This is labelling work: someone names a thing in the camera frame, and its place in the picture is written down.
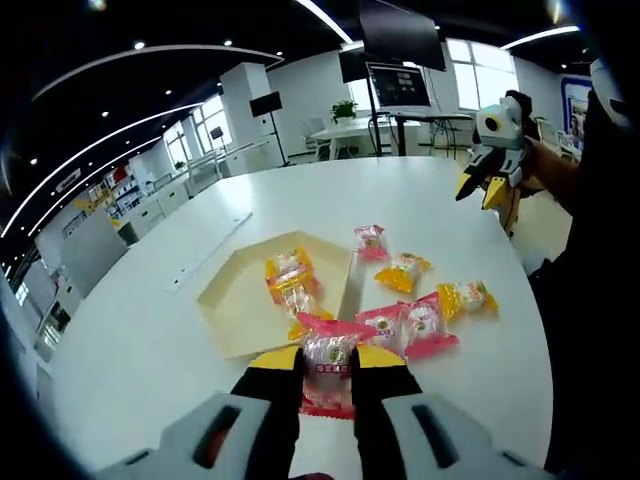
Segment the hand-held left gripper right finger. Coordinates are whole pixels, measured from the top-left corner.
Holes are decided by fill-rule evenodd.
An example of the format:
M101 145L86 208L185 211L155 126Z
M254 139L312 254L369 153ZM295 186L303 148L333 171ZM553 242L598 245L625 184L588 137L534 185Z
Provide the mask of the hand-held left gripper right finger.
M488 430L420 388L406 362L381 347L351 354L354 435L365 479L546 479L493 446Z

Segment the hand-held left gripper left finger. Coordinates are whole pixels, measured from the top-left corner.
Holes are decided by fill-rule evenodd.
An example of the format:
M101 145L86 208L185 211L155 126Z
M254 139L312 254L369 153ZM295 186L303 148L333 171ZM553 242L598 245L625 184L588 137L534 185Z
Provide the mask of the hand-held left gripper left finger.
M286 479L299 438L304 356L264 353L230 392L217 392L99 479Z

